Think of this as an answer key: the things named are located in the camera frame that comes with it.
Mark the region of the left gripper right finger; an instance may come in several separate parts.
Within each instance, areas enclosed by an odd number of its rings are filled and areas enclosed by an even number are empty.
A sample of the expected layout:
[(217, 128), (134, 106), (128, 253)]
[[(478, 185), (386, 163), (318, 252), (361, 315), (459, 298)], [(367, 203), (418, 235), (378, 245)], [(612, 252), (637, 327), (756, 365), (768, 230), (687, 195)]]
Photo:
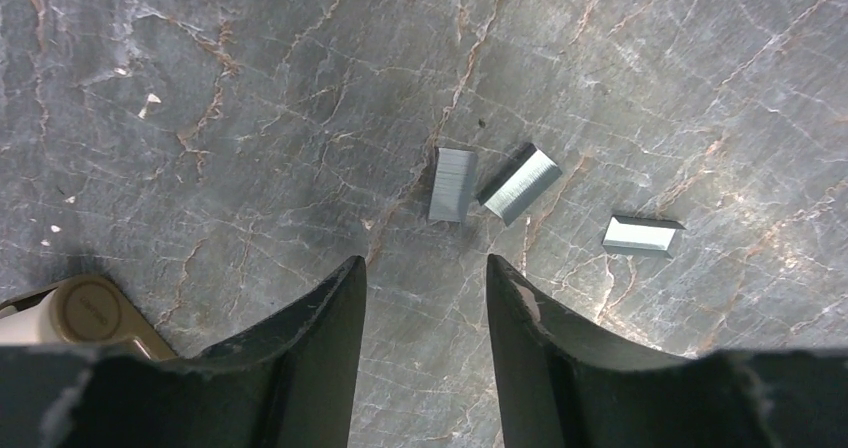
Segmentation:
[(509, 447), (843, 447), (843, 349), (689, 359), (619, 336), (490, 255), (486, 303)]

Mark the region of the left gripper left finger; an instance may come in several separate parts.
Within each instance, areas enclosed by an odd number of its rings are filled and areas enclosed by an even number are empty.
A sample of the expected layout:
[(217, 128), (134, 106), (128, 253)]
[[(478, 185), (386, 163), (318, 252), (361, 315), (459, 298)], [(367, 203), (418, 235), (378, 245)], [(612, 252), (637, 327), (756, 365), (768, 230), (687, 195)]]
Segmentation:
[(5, 447), (343, 447), (366, 311), (353, 256), (299, 299), (193, 358), (120, 346), (1, 351)]

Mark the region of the staple strip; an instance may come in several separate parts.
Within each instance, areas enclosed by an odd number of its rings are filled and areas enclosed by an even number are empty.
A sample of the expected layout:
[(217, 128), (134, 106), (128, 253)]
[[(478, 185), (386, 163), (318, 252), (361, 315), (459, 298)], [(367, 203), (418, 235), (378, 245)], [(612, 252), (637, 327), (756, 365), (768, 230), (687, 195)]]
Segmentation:
[(679, 222), (612, 215), (602, 239), (608, 254), (670, 259), (678, 234), (686, 228)]
[(463, 223), (472, 198), (478, 156), (467, 150), (439, 147), (427, 218)]
[(553, 159), (535, 144), (525, 143), (486, 183), (477, 201), (510, 226), (562, 175)]

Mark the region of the small beige stapler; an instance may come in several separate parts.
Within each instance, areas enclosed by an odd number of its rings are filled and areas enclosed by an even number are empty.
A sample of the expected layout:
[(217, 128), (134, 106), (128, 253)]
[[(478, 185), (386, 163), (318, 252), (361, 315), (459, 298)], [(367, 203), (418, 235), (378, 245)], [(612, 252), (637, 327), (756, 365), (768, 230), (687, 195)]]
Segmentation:
[(177, 354), (110, 280), (77, 275), (1, 303), (1, 345), (118, 345), (154, 361)]

